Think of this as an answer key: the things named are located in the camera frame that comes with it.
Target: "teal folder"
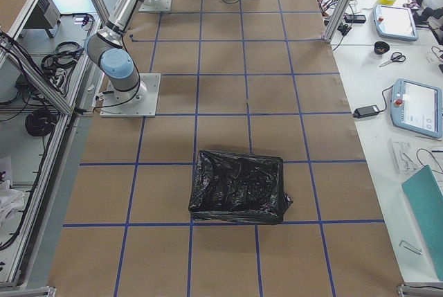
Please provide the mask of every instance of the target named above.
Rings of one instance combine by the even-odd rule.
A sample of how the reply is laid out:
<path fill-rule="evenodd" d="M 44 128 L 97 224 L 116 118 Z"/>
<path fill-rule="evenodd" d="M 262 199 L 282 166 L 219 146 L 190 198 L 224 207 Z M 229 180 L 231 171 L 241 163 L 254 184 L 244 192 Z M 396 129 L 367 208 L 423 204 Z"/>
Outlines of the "teal folder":
<path fill-rule="evenodd" d="M 429 165 L 401 186 L 413 209 L 437 277 L 443 281 L 443 195 Z"/>

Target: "black plastic bag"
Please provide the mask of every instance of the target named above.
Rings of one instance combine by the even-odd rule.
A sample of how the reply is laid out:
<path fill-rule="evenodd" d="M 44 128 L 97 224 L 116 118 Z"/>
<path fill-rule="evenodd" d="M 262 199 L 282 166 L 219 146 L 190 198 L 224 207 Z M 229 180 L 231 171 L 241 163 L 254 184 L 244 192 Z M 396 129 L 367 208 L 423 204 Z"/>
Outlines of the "black plastic bag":
<path fill-rule="evenodd" d="M 201 150 L 189 211 L 195 219 L 279 224 L 292 200 L 279 157 Z"/>

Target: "blue framed tablet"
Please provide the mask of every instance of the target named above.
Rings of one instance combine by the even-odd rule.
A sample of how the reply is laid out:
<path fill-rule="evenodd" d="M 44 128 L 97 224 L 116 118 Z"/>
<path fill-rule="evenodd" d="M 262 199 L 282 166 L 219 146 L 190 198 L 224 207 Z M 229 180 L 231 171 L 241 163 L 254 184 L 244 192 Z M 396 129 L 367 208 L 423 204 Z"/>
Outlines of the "blue framed tablet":
<path fill-rule="evenodd" d="M 419 82 L 398 79 L 392 88 L 390 117 L 395 126 L 442 137 L 442 90 Z"/>
<path fill-rule="evenodd" d="M 418 33 L 409 8 L 377 5 L 374 9 L 375 28 L 380 37 L 417 41 Z"/>

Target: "black cup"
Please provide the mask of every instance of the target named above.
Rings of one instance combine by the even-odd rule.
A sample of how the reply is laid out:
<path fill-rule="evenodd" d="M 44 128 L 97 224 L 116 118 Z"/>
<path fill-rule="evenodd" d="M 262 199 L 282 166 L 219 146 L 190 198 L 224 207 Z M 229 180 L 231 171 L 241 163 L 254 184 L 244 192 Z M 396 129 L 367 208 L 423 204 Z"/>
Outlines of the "black cup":
<path fill-rule="evenodd" d="M 383 55 L 384 53 L 387 53 L 389 49 L 389 44 L 387 44 L 386 42 L 377 41 L 374 43 L 374 52 L 377 55 Z"/>

